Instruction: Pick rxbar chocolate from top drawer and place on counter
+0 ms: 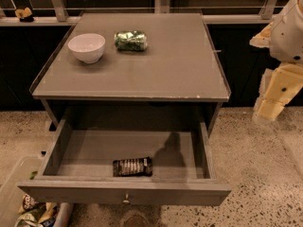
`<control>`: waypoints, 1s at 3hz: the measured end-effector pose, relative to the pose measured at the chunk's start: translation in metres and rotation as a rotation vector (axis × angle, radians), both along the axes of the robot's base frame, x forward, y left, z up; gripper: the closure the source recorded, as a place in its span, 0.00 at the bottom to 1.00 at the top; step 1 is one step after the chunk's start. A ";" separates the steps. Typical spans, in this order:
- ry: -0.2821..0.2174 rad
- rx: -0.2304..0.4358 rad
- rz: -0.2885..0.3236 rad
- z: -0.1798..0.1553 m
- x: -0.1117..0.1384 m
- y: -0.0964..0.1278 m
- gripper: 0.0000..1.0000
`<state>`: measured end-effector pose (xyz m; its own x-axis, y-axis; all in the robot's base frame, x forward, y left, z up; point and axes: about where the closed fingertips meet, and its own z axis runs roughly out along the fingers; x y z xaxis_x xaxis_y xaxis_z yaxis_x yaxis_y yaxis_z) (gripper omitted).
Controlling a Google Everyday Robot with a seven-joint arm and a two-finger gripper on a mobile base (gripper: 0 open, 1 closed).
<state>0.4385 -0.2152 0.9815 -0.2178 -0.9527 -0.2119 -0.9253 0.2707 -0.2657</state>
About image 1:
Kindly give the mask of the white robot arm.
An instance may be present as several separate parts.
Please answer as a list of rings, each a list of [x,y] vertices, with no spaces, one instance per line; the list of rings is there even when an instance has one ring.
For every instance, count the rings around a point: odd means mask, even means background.
[[[259,85],[253,120],[273,122],[303,88],[303,0],[289,0],[273,22],[250,42],[267,47],[280,61],[276,69],[266,69]]]

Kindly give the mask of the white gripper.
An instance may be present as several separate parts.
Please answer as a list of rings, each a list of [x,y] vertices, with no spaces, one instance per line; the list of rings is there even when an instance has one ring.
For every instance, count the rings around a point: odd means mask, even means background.
[[[275,70],[266,69],[253,109],[253,121],[271,123],[303,88],[303,65],[282,62]]]

